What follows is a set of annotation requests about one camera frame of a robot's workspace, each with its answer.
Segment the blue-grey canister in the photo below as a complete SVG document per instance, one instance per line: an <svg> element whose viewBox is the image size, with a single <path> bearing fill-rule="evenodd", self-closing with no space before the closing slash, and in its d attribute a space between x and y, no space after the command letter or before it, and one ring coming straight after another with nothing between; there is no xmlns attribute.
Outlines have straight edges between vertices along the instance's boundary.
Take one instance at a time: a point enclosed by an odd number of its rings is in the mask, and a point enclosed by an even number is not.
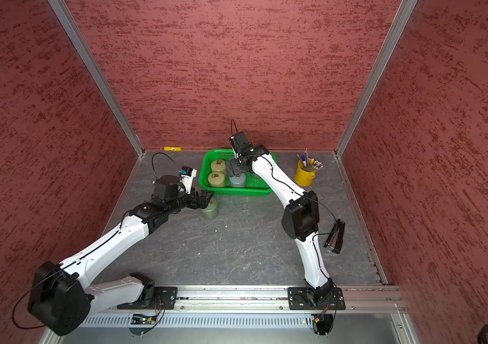
<svg viewBox="0 0 488 344"><path fill-rule="evenodd" d="M246 175L244 173L229 177L232 188L243 189L246 187Z"/></svg>
<svg viewBox="0 0 488 344"><path fill-rule="evenodd" d="M231 169L239 169L240 167L240 162L238 159L231 159L228 161L228 167Z"/></svg>

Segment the yellow-green canister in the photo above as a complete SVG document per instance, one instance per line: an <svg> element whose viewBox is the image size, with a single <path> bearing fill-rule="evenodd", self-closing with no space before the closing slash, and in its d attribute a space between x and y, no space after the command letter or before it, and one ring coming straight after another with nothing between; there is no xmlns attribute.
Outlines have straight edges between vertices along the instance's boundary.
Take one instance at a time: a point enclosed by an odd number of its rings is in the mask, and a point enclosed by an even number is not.
<svg viewBox="0 0 488 344"><path fill-rule="evenodd" d="M222 159L216 159L210 164L211 171L213 173L223 173L224 175L228 174L228 170L226 167L226 161Z"/></svg>
<svg viewBox="0 0 488 344"><path fill-rule="evenodd" d="M210 173L207 178L209 186L212 188L224 188L226 184L225 179L225 174L219 171Z"/></svg>

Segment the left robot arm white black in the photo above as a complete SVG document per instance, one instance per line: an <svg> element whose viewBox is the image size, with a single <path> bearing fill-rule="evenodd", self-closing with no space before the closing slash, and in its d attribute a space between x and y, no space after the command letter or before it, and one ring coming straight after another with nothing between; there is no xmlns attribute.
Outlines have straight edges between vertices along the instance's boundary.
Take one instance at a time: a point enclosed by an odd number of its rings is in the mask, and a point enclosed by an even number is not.
<svg viewBox="0 0 488 344"><path fill-rule="evenodd" d="M94 280L171 215L182 209L206 209L213 192L197 191L192 183L189 176L162 176L155 181L151 200L127 211L110 232L57 264L47 261L41 265L25 295L28 313L42 327L67 335L89 316L119 305L162 308L162 299L154 294L154 282L146 275L133 273L101 284Z"/></svg>

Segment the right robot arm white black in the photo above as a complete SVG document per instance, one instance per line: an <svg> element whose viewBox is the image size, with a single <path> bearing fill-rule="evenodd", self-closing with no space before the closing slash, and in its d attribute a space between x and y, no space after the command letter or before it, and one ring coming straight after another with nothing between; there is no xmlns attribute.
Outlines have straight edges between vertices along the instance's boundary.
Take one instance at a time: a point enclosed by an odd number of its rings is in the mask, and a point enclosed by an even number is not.
<svg viewBox="0 0 488 344"><path fill-rule="evenodd" d="M297 245L304 266L307 302L315 308L321 307L336 294L336 285L324 264L318 242L318 196L289 178L263 146L233 151L235 157L227 166L229 175L251 172L261 177L284 207L281 224Z"/></svg>

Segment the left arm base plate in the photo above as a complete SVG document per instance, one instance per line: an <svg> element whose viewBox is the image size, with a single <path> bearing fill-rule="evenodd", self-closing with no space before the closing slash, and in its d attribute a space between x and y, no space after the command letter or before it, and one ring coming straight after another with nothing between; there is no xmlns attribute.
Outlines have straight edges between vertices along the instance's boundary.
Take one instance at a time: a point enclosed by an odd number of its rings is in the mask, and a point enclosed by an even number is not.
<svg viewBox="0 0 488 344"><path fill-rule="evenodd" d="M178 293L177 287L145 288L135 302L118 305L119 310L173 310Z"/></svg>

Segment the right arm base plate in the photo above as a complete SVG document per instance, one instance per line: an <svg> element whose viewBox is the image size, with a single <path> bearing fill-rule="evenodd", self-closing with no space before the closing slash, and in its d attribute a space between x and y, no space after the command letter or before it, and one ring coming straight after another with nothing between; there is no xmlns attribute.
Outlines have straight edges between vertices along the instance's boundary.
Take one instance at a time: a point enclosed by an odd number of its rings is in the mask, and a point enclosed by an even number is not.
<svg viewBox="0 0 488 344"><path fill-rule="evenodd" d="M288 288L288 304L291 310L345 310L341 288L333 287L324 294L316 294L311 288Z"/></svg>

